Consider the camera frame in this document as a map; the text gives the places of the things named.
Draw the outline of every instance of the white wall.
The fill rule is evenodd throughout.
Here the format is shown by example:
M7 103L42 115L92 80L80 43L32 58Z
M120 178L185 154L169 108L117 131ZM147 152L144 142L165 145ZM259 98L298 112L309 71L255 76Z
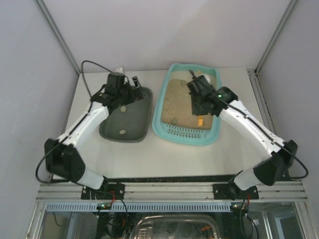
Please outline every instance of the white wall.
M255 68L290 0L44 2L78 64L161 70L175 62Z
M33 0L1 0L0 29L0 238L20 239L43 144L61 134L77 77Z
M299 145L303 184L319 222L319 1L300 1L261 72L275 123ZM295 174L304 171L294 164Z

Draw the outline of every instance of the gray wall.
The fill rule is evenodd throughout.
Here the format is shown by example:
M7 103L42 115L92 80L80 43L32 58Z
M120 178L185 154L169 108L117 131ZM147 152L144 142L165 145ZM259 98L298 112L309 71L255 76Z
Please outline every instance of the gray wall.
M285 139L299 145L309 169L303 184L319 222L319 1L298 4L261 72L262 85ZM294 164L293 172L303 169Z
M61 134L76 79L33 0L1 0L0 238L23 237L43 144Z

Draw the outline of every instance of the glass panel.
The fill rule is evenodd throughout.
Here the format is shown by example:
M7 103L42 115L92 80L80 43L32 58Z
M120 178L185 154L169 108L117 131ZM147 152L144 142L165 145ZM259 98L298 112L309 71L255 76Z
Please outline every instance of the glass panel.
M97 223L91 212L46 212L39 239L95 239Z
M241 204L233 204L236 209ZM290 203L250 203L231 213L46 212L40 239L302 239Z

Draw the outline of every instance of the teal plastic basket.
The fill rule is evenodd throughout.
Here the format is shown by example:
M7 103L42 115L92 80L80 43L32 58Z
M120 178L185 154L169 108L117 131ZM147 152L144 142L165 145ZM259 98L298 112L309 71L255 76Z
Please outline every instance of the teal plastic basket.
M164 83L160 90L159 99L156 103L155 113L153 117L152 127L155 134L161 138L169 141L190 145L209 145L214 143L219 136L220 119L216 116L213 118L211 129L192 129L185 127L178 127L169 123L164 123L160 120L161 112L163 109L164 97L167 89L167 85L170 81L170 75L174 71L189 71L194 72L201 71L202 74L207 74L216 77L215 87L219 89L221 85L219 72L215 68L208 68L199 65L192 64L173 64L168 73L165 76Z

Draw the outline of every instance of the orange object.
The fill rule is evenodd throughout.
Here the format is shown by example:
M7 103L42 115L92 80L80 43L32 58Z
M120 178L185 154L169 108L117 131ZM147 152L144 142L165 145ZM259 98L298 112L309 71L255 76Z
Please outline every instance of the orange object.
M203 227L203 228L201 229L201 231L205 231L205 230L208 230L208 229L211 229L211 227L210 227L210 226L205 226L205 227Z
M198 116L197 117L197 125L203 126L203 124L204 124L203 116Z

